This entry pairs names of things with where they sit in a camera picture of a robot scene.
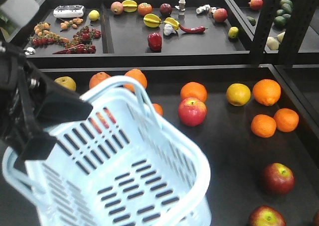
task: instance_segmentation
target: pear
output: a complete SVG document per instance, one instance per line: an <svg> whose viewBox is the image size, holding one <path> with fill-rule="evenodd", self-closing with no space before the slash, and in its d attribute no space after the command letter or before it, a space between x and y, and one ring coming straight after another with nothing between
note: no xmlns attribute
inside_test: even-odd
<svg viewBox="0 0 319 226"><path fill-rule="evenodd" d="M270 50L278 50L279 48L279 42L274 37L268 37L266 44Z"/></svg>
<svg viewBox="0 0 319 226"><path fill-rule="evenodd" d="M285 35L285 32L282 32L280 34L277 35L277 40L281 43L283 41L283 38L284 38L284 35Z"/></svg>

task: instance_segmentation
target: red bell pepper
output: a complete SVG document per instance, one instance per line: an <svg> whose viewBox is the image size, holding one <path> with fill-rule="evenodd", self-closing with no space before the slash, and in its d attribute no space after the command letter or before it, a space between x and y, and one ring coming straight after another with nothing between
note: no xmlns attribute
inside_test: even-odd
<svg viewBox="0 0 319 226"><path fill-rule="evenodd" d="M161 35L157 32L148 35L149 47L153 51L161 50Z"/></svg>

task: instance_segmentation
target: black metal post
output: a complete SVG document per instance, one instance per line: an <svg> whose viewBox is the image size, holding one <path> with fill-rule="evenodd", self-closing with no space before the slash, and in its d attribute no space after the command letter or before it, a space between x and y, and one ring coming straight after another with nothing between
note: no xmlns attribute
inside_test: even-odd
<svg viewBox="0 0 319 226"><path fill-rule="evenodd" d="M279 6L279 2L280 0L264 0L249 52L253 65L259 65L263 60L267 37L276 16L276 6Z"/></svg>
<svg viewBox="0 0 319 226"><path fill-rule="evenodd" d="M279 46L278 62L293 65L319 0L296 0L291 19Z"/></svg>

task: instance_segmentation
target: chili pepper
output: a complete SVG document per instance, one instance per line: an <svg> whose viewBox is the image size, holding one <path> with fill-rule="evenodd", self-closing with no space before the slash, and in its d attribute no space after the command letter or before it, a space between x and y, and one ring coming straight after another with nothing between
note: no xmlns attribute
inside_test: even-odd
<svg viewBox="0 0 319 226"><path fill-rule="evenodd" d="M55 52L55 53L53 53L53 54L66 54L68 51L71 51L72 49L76 49L77 47L84 47L84 46L85 46L84 44L79 44L79 45L76 45L76 46L74 46L74 47L67 48L67 49L64 49L64 50Z"/></svg>
<svg viewBox="0 0 319 226"><path fill-rule="evenodd" d="M183 30L184 32L186 32L186 33L202 33L202 32L204 32L205 31L205 27L204 26L200 26L200 27L196 27L196 28L185 28L185 27L183 27L182 25L178 25L179 26L179 28L181 29L181 30Z"/></svg>

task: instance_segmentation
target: basket handle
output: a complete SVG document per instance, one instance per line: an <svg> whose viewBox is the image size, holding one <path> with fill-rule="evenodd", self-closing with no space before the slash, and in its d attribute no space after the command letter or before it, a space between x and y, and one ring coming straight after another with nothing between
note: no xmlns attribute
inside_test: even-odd
<svg viewBox="0 0 319 226"><path fill-rule="evenodd" d="M135 79L127 76L113 76L102 81L97 86L91 88L81 96L81 99L88 102L93 102L101 95L104 95L107 90L122 86L124 84L132 84L134 86L135 95L137 97L140 109L144 115L150 118L160 129L162 124L158 119L159 115L156 113L150 98L148 97L144 87Z"/></svg>
<svg viewBox="0 0 319 226"><path fill-rule="evenodd" d="M49 204L36 198L32 192L34 190L39 194L45 194L45 189L36 181L31 180L26 174L14 168L17 158L18 155L13 148L8 147L5 150L2 159L2 174L4 179L42 212L47 212L49 215Z"/></svg>

